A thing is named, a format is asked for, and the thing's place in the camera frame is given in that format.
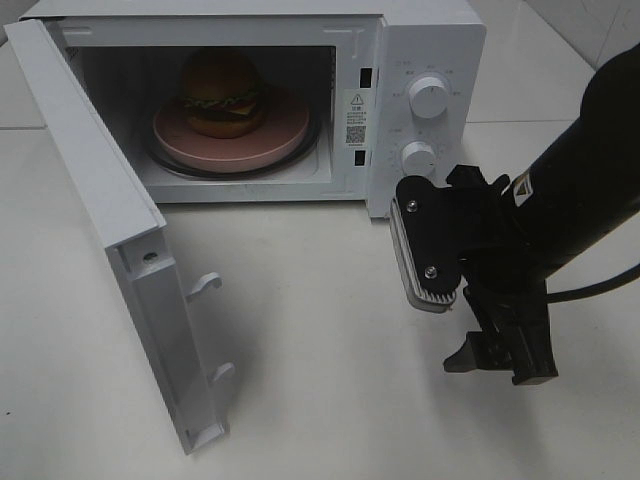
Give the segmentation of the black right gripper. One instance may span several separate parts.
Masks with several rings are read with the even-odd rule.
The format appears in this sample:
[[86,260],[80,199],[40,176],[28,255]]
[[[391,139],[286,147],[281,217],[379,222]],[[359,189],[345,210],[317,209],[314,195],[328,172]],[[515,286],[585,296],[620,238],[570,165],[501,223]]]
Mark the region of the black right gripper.
[[467,280],[463,295],[480,329],[466,334],[462,346],[444,360],[444,371],[513,370],[514,385],[539,385],[556,378],[546,283],[507,295],[490,289],[472,261],[463,259],[461,270]]

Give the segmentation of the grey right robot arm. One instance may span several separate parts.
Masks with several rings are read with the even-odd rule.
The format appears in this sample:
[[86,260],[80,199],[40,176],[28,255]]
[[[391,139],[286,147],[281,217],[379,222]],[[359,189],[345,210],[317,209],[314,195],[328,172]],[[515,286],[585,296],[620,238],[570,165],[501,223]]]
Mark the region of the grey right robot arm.
[[449,199],[449,239],[479,330],[445,360],[445,370],[509,370],[516,385],[554,378],[549,306],[639,275],[631,267],[572,290],[549,292],[546,285],[639,210],[638,49],[596,71],[578,118],[522,174],[452,191]]

